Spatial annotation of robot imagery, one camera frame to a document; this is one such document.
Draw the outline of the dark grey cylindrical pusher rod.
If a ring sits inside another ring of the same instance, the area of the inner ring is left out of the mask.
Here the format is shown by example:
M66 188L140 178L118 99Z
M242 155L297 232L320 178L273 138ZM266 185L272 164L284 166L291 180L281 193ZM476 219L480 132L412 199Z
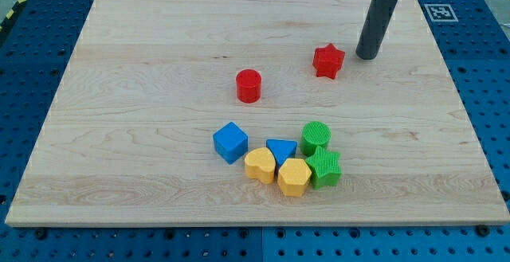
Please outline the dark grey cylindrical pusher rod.
M398 0L371 0L356 54L363 60L377 57Z

